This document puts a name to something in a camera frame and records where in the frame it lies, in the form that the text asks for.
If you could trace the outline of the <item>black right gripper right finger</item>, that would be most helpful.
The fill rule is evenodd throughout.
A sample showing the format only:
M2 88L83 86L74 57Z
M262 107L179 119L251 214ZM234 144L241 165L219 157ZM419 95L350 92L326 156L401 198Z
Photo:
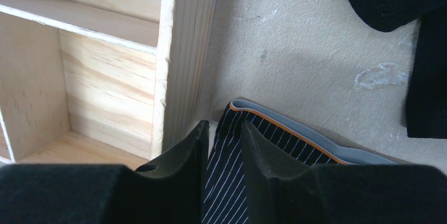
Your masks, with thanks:
M308 166L241 125L250 223L446 223L446 175L427 165Z

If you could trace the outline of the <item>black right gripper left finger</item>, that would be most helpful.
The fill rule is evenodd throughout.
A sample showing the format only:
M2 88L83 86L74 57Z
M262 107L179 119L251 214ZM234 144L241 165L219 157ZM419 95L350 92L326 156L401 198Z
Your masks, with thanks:
M200 223L209 122L135 170L121 164L1 168L1 223Z

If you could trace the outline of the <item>black striped underwear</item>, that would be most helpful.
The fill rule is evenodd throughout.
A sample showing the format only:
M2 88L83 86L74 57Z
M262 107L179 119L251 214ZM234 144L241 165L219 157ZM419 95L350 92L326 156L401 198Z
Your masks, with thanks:
M206 168L202 223L250 223L242 169L241 124L250 122L274 146L306 164L394 164L371 151L343 147L315 130L246 99L228 103Z

